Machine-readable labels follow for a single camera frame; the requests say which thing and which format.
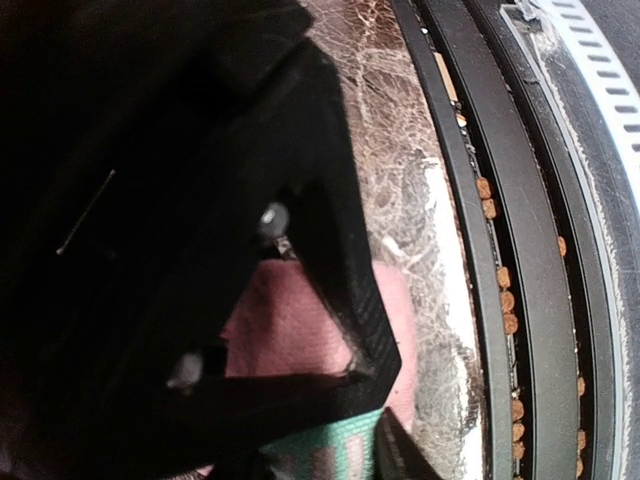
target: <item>brown marble surface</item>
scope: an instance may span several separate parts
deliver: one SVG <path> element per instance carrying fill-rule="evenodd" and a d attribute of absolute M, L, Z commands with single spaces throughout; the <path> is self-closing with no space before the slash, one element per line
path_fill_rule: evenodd
<path fill-rule="evenodd" d="M 374 257 L 407 276 L 418 331 L 414 435 L 445 480 L 483 477 L 483 377 L 455 211 L 389 0 L 303 0 L 336 62 Z"/>

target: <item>pink cloth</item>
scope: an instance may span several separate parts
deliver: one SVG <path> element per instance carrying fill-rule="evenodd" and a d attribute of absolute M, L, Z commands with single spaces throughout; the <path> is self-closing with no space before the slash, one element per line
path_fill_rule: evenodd
<path fill-rule="evenodd" d="M 374 264 L 374 273 L 403 361 L 387 405 L 410 429 L 417 383 L 411 298 L 399 270 Z M 223 336 L 229 377 L 339 373 L 351 360 L 338 327 L 293 261 L 260 264 Z"/>

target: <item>brown pellet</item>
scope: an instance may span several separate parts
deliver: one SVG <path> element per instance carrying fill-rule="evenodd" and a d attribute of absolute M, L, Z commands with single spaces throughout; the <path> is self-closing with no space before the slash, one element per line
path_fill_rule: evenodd
<path fill-rule="evenodd" d="M 581 397 L 587 391 L 587 384 L 584 382 L 584 378 L 578 377 L 578 395 Z"/>
<path fill-rule="evenodd" d="M 513 293 L 502 292 L 500 298 L 502 300 L 502 311 L 504 313 L 512 312 L 513 307 L 516 306 L 516 298 L 513 296 Z"/>
<path fill-rule="evenodd" d="M 587 433 L 584 430 L 578 432 L 578 450 L 584 450 L 587 447 Z"/>
<path fill-rule="evenodd" d="M 511 405 L 513 412 L 513 421 L 517 422 L 524 417 L 524 405 L 520 400 L 514 400 Z"/>
<path fill-rule="evenodd" d="M 476 180 L 476 183 L 478 185 L 478 193 L 480 193 L 480 198 L 482 200 L 489 200 L 493 196 L 493 188 L 491 187 L 489 180 L 484 177 L 480 177 L 478 180 Z"/>
<path fill-rule="evenodd" d="M 560 247 L 560 255 L 564 257 L 567 254 L 567 242 L 563 237 L 558 237 L 558 247 Z"/>
<path fill-rule="evenodd" d="M 513 443 L 513 458 L 515 458 L 516 460 L 522 460 L 524 458 L 524 443 Z"/>
<path fill-rule="evenodd" d="M 492 199 L 483 200 L 482 209 L 484 210 L 484 216 L 489 220 L 493 220 L 498 216 L 498 206 Z"/>
<path fill-rule="evenodd" d="M 518 317 L 513 313 L 504 314 L 504 331 L 507 335 L 513 335 L 518 331 Z"/>
<path fill-rule="evenodd" d="M 498 285 L 500 288 L 511 287 L 511 273 L 507 267 L 500 267 L 498 269 Z"/>
<path fill-rule="evenodd" d="M 524 435 L 524 425 L 519 422 L 513 424 L 513 441 L 517 442 Z"/>

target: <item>green fabric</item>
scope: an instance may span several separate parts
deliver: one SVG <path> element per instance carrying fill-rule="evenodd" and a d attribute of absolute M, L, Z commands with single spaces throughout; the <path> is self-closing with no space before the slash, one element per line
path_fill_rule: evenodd
<path fill-rule="evenodd" d="M 382 409 L 375 410 L 290 435 L 263 447 L 262 452 L 271 460 L 278 480 L 369 480 L 373 478 L 373 433 L 381 414 Z"/>

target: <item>white plastic strip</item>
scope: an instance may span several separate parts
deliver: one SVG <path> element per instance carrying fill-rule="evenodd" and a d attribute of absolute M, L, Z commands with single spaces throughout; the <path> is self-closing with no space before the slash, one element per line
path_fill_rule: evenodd
<path fill-rule="evenodd" d="M 535 0 L 591 90 L 622 159 L 640 209 L 640 95 L 606 37 L 579 0 Z"/>

